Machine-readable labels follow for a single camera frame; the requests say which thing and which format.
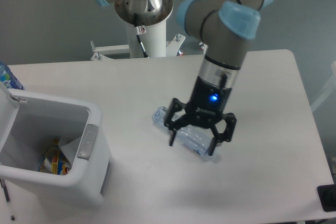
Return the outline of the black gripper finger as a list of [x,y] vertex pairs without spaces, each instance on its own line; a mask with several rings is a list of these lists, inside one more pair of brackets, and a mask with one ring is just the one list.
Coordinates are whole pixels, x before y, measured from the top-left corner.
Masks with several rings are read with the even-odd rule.
[[[216,123],[222,120],[225,121],[226,127],[224,131],[220,133],[216,127]],[[208,148],[208,156],[212,156],[217,144],[221,144],[222,142],[230,142],[232,140],[237,119],[234,113],[225,113],[222,114],[219,118],[216,118],[216,120],[208,119],[208,122],[213,134],[213,138]]]
[[173,98],[170,106],[164,117],[164,126],[168,129],[170,135],[169,146],[173,146],[177,131],[182,127],[181,123],[174,116],[177,112],[184,110],[186,104],[181,102],[178,98]]

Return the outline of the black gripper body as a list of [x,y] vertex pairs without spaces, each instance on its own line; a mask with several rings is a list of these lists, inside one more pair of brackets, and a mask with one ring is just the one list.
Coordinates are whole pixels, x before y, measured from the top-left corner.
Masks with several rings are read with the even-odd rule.
[[186,104],[183,118],[187,124],[210,129],[231,113],[224,113],[231,88],[225,87],[227,76],[221,76],[219,85],[197,77],[191,98]]

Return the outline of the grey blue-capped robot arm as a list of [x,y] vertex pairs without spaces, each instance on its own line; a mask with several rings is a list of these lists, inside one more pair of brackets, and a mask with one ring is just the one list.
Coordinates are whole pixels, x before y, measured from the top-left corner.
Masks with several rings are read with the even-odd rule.
[[[174,142],[180,129],[209,129],[213,138],[205,154],[212,155],[223,142],[230,142],[237,119],[224,108],[243,64],[251,40],[256,37],[260,10],[274,0],[184,0],[176,21],[189,35],[207,46],[191,98],[173,99],[163,121]],[[132,58],[165,57],[166,20],[172,0],[96,0],[113,4],[125,22]]]

